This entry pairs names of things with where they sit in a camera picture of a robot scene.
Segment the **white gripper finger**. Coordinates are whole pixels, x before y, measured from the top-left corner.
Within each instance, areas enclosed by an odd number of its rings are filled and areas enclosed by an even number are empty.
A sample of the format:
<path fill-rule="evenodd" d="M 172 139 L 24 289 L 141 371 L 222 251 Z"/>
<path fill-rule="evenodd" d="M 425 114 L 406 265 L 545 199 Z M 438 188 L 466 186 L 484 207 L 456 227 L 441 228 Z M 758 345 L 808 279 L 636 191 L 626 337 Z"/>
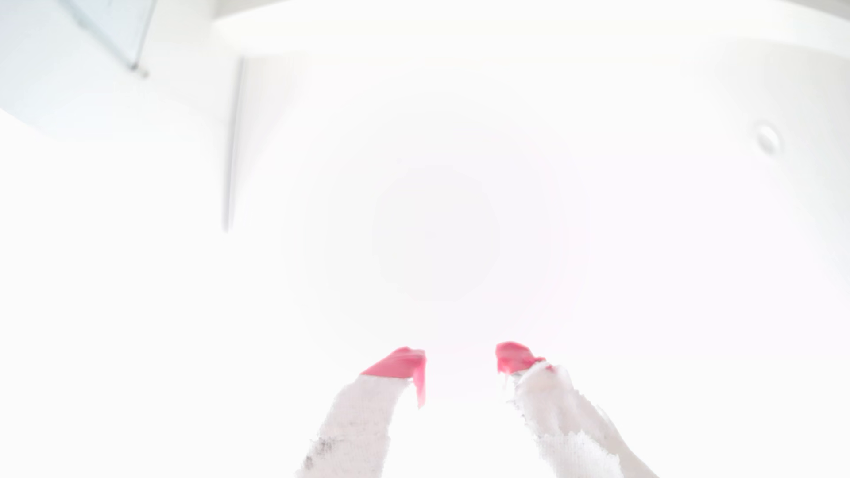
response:
<path fill-rule="evenodd" d="M 400 347 L 363 370 L 336 394 L 296 477 L 382 477 L 396 407 L 413 386 L 426 396 L 427 355 Z"/>
<path fill-rule="evenodd" d="M 507 402 L 556 477 L 657 477 L 565 367 L 513 341 L 495 346 L 495 360 L 509 384 Z"/>

